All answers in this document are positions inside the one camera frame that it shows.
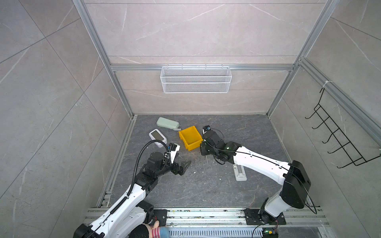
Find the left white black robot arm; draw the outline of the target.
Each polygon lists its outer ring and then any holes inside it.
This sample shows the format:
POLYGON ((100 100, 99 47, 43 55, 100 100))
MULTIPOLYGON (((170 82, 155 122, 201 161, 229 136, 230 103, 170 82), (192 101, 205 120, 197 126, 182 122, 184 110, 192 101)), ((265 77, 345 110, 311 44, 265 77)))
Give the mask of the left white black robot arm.
POLYGON ((126 238, 139 225, 150 223, 153 219, 153 205, 144 199, 158 184, 158 178, 168 172, 182 176, 191 164, 190 161, 185 164, 175 162, 179 150, 180 145, 175 143, 165 144, 159 140, 148 142, 138 155, 132 183, 126 192, 90 225, 81 224, 73 237, 126 238), (139 162, 145 149, 156 142, 163 145, 165 153, 151 153, 147 163, 139 171, 139 162))

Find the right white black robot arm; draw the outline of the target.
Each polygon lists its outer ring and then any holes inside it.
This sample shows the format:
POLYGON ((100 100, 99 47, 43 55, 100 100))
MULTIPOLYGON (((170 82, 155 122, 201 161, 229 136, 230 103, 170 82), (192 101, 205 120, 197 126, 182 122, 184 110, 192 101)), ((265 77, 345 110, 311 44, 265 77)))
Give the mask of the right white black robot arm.
POLYGON ((212 155, 219 164, 226 162, 254 170, 274 180, 282 189, 267 198, 259 210, 263 223, 272 223, 289 208, 303 209, 309 197, 311 181, 298 161, 278 161, 258 154, 239 143, 224 140, 210 126, 202 128, 200 152, 212 155))

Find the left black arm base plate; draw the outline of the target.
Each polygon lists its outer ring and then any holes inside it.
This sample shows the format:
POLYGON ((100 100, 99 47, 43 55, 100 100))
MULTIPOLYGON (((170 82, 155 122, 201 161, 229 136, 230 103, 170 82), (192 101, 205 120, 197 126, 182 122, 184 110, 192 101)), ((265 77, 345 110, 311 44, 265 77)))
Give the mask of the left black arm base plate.
POLYGON ((146 223, 153 226, 156 221, 159 221, 159 226, 166 226, 168 210, 153 209, 147 213, 146 223))

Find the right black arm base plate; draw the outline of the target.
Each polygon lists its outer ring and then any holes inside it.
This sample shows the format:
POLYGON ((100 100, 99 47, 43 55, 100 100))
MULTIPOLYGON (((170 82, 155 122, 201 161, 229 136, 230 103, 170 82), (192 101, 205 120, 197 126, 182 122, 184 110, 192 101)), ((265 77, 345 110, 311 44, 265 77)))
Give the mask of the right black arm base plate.
POLYGON ((246 208, 243 212, 247 225, 286 225, 283 213, 278 217, 272 217, 261 209, 246 208))

